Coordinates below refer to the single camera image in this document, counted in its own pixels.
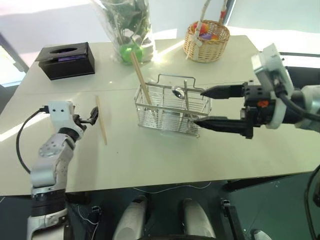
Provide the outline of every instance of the table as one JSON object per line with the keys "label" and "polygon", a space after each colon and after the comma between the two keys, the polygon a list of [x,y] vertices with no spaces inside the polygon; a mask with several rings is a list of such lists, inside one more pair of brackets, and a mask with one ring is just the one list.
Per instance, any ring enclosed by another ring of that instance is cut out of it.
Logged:
{"label": "table", "polygon": [[[250,57],[258,51],[246,36],[232,36],[222,58],[209,64],[185,60],[181,41],[156,41],[159,57],[142,66],[144,76],[183,74],[195,77],[199,87],[257,81]],[[133,67],[110,58],[110,43],[90,47],[96,60],[94,75],[50,81],[34,63],[0,115],[0,196],[30,194],[30,176],[16,156],[16,126],[50,100],[71,100],[75,112],[85,118],[96,105],[96,95],[108,144],[104,145],[99,123],[88,126],[68,168],[67,192],[278,176],[308,172],[318,165],[320,135],[292,125],[257,128],[253,140],[206,129],[196,138],[138,127],[134,105],[138,79]],[[215,100],[211,114],[238,119],[242,104],[240,98]],[[20,139],[29,167],[54,133],[49,117],[37,120]]]}

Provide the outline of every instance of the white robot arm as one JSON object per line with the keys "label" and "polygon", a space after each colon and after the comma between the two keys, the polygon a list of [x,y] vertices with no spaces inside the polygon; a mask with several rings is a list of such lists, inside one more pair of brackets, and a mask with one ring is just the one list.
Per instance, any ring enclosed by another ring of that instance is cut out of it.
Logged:
{"label": "white robot arm", "polygon": [[253,80],[241,85],[218,85],[201,93],[212,99],[244,97],[240,119],[208,116],[194,121],[217,132],[241,134],[252,139],[254,127],[277,129],[281,124],[320,133],[320,85],[294,89],[276,46],[271,44],[251,58],[260,84]]}
{"label": "white robot arm", "polygon": [[95,124],[98,108],[86,120],[74,114],[70,101],[52,101],[47,109],[57,133],[40,148],[38,161],[30,172],[32,209],[27,221],[27,240],[71,240],[73,230],[65,207],[68,165],[76,141],[87,128],[83,124]]}

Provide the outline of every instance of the green ball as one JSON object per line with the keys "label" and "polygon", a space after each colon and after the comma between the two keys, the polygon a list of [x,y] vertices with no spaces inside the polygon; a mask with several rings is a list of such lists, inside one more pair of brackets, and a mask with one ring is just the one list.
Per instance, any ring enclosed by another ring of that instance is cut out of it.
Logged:
{"label": "green ball", "polygon": [[130,53],[135,52],[136,58],[139,62],[142,61],[143,50],[136,44],[124,44],[120,46],[120,55],[126,63],[131,63]]}

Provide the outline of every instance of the metal utensil basket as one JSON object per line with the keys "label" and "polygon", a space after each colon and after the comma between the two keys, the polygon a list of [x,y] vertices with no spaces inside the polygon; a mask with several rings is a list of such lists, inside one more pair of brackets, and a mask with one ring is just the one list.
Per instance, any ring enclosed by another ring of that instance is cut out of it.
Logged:
{"label": "metal utensil basket", "polygon": [[[187,94],[184,99],[180,99],[172,92],[172,86],[159,84],[161,76],[193,80],[193,88],[187,87],[185,90],[181,86],[181,89]],[[157,82],[145,83],[152,105],[148,104],[140,86],[134,98],[138,125],[198,136],[200,127],[193,121],[209,115],[211,100],[200,95],[204,89],[195,87],[195,83],[194,77],[159,74]]]}

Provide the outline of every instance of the black cable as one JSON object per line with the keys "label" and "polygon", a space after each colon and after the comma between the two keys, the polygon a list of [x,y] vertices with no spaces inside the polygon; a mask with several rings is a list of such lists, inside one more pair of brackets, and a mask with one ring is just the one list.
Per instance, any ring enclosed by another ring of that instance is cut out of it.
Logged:
{"label": "black cable", "polygon": [[317,240],[317,235],[316,235],[315,227],[314,227],[314,224],[312,222],[311,213],[310,213],[309,192],[310,192],[311,184],[312,184],[315,176],[319,172],[319,170],[320,170],[320,165],[317,166],[316,169],[312,172],[312,174],[311,174],[311,176],[310,176],[310,178],[308,180],[308,184],[306,186],[305,192],[304,192],[305,215],[306,215],[306,220],[308,222],[308,227],[309,227],[309,231],[310,231],[312,240]]}
{"label": "black cable", "polygon": [[312,120],[312,121],[320,122],[320,115],[307,112],[305,109],[299,107],[293,101],[291,101],[291,99],[289,99],[288,96],[285,93],[279,94],[278,98],[280,98],[282,100],[282,102],[288,108],[290,108],[292,111],[294,111],[300,117],[302,117],[304,119],[309,119],[309,120]]}
{"label": "black cable", "polygon": [[32,114],[30,117],[28,117],[25,122],[22,124],[20,130],[18,131],[18,134],[16,135],[16,141],[15,141],[15,149],[16,149],[16,154],[18,156],[19,162],[22,165],[22,167],[24,168],[24,170],[26,170],[26,172],[28,174],[30,174],[30,169],[27,167],[27,165],[24,163],[24,160],[21,157],[20,154],[20,146],[19,146],[19,141],[20,141],[20,135],[22,130],[24,129],[24,126],[27,124],[28,121],[30,121],[34,116],[36,116],[37,114],[43,112],[42,109],[39,109],[38,111],[36,111],[34,114]]}

